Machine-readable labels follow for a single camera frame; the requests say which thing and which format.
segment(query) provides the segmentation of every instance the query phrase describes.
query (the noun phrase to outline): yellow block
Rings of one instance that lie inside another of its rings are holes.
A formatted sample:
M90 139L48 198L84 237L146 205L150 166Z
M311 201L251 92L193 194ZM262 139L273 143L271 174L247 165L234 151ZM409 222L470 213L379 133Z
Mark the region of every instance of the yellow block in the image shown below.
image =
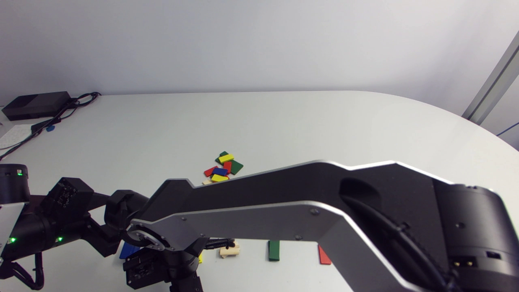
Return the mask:
M234 156L232 154L227 154L227 155L218 157L218 160L220 161L220 163L228 162L233 159L234 159Z
M228 177L219 176L219 175L213 175L211 177L212 181L224 181L224 180L228 180L228 179L229 179Z

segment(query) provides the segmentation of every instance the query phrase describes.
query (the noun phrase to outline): pile of blocks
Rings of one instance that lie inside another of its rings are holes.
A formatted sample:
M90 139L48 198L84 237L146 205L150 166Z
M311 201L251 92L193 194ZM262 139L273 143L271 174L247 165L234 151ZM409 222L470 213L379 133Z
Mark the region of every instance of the pile of blocks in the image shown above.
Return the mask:
M225 181L229 179L229 174L236 175L242 168L243 164L234 160L234 156L227 152L222 152L215 159L222 167L211 167L204 171L203 174L209 179L202 182L202 184L210 184L214 182Z

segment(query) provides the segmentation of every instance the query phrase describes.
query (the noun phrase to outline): power cord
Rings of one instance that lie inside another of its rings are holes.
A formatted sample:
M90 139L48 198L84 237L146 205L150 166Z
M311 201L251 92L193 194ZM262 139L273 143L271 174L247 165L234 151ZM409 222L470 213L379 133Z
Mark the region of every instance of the power cord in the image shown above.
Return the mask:
M33 280L31 275L27 273L27 271L18 263L13 262L10 263L10 265L13 276L18 278L27 287L29 287L32 290L41 290L43 288L43 285L45 283L45 277L43 274L42 253L37 253L34 255L35 268L33 269L33 271L36 274L36 280Z
M87 94L80 95L77 98L71 98L70 101L63 107L63 109L59 113L57 113L57 115L55 115L53 118L51 118L49 120L46 120L44 122L41 122L41 123L37 124L37 125L42 125L42 126L37 128L36 130L34 130L32 132L32 134L30 134L27 138L25 138L21 142L18 142L18 143L14 144L14 145L9 146L9 147L0 148L0 150L9 149L6 153L0 155L0 161L2 159L4 159L7 155L9 155L12 152L16 151L16 149L20 148L25 143L27 143L30 140L32 140L33 138L37 137L39 134L41 134L43 129L45 129L45 128L53 125L53 124L59 123L59 122L61 122L61 120L70 117L71 115L74 114L74 112L76 112L76 110L78 108L86 107L87 105L89 105L92 102L94 102L97 99L97 97L100 96L100 95L102 95L102 94L100 94L97 91L94 91L94 92L90 92L90 93L87 93ZM88 96L91 96L91 98L89 100L87 100L85 102L81 102L81 99L83 99L85 97L88 97ZM67 110L72 110L72 112L70 114L68 114L67 116L65 116L65 117L61 117L61 115L63 115Z
M507 132L508 130L510 130L511 128L513 128L513 127L515 127L517 125L519 125L519 122L517 122L517 123L513 124L512 126L508 127L506 130L504 130L503 132L497 134L496 136L499 137L501 134L504 134L505 132Z
M440 289L438 291L442 292L461 292L461 289L456 284L455 273L445 273L442 271L440 266L419 246L416 240L407 234L406 229L408 225L398 225L375 208L354 198L342 196L342 199L353 210L364 214L373 223L390 234L427 274L429 280L436 286L435 289Z

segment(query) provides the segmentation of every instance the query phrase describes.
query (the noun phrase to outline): white wall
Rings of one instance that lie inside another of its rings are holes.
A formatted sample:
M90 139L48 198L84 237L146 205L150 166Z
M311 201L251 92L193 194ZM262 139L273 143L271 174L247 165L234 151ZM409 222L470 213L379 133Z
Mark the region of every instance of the white wall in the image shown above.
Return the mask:
M15 96L385 92L461 114L515 33L517 0L0 1Z

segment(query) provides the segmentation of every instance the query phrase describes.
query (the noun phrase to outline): blue block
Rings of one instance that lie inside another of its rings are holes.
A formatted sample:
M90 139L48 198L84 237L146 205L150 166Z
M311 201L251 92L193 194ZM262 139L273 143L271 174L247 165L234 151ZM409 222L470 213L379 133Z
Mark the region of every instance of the blue block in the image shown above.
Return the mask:
M215 168L213 169L213 174L219 176L226 176L227 170L225 168Z
M139 249L141 249L141 248L138 246L133 246L133 245L125 242L125 244L122 246L121 254L119 255L119 258L126 259L127 257L129 257L129 256L133 255L134 253L136 253L137 251L139 251Z

